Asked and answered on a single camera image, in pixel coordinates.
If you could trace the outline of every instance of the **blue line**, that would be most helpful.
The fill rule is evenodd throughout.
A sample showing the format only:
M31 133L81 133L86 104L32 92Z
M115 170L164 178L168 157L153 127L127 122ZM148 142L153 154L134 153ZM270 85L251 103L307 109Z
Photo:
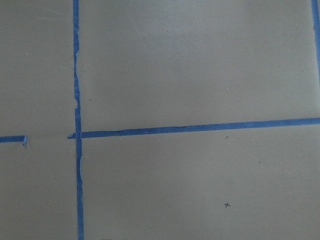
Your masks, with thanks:
M316 60L318 63L318 77L320 80L320 22L319 22L319 11L318 11L318 0L311 0L312 7L312 18L314 28L314 40L316 48Z
M23 146L25 147L28 138L26 135L21 136L0 136L0 143L16 143L16 142L23 142Z
M84 240L84 203L81 176L82 139L81 139L81 108L80 89L77 75L77 59L79 52L79 0L73 0L73 76L74 98L77 106L75 115L75 138L76 138L76 200L78 220L78 240Z
M203 132L217 130L233 130L233 129L255 129L255 128L274 128L285 126L301 126L320 124L320 118L301 118L271 121L249 121L249 122L232 122L219 123L209 125L192 125L192 126L166 126L152 127L140 129L126 129L121 131L86 131L82 132L81 137L87 138L103 138L111 136L131 136L131 135L149 135L149 134L171 134L171 133L187 133L187 132ZM76 134L72 134L69 139L75 139Z

